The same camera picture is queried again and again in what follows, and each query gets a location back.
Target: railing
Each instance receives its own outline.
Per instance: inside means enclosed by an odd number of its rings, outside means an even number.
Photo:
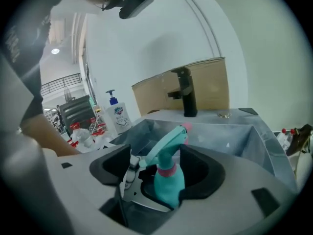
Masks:
[[[70,85],[79,84],[81,81],[80,73],[53,80],[41,86],[41,95],[44,96]]]

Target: cardboard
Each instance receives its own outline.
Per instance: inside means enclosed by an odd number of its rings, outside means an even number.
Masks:
[[[229,91],[225,58],[213,58],[185,65],[193,78],[198,110],[229,109]],[[181,99],[167,93],[179,88],[177,74],[170,70],[132,86],[140,114],[153,110],[183,109]]]

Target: teal spray bottle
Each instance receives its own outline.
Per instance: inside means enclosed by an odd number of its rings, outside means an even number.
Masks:
[[[157,165],[154,178],[156,196],[172,208],[179,205],[179,192],[185,189],[184,174],[172,156],[181,144],[187,144],[187,132],[190,130],[190,123],[177,126],[152,148],[144,160],[139,162],[141,167]]]

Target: faucet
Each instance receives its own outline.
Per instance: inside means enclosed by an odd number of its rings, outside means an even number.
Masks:
[[[198,113],[195,97],[194,83],[192,81],[191,72],[186,67],[172,69],[171,72],[176,73],[179,80],[179,87],[169,92],[168,97],[173,99],[181,99],[184,106],[185,117],[195,117]]]

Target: soap bottle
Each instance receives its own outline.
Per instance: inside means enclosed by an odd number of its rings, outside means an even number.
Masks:
[[[129,120],[128,113],[126,111],[125,103],[119,103],[117,98],[113,96],[115,90],[107,91],[111,95],[110,107],[106,109],[106,113],[112,120],[115,131],[117,134],[129,130],[132,127],[132,123]]]
[[[177,126],[151,149],[144,160],[139,161],[141,167],[156,165],[157,171],[154,177],[156,196],[172,208],[179,205],[179,193],[185,189],[184,174],[172,156],[181,144],[187,144],[189,130],[191,130],[189,123]]]

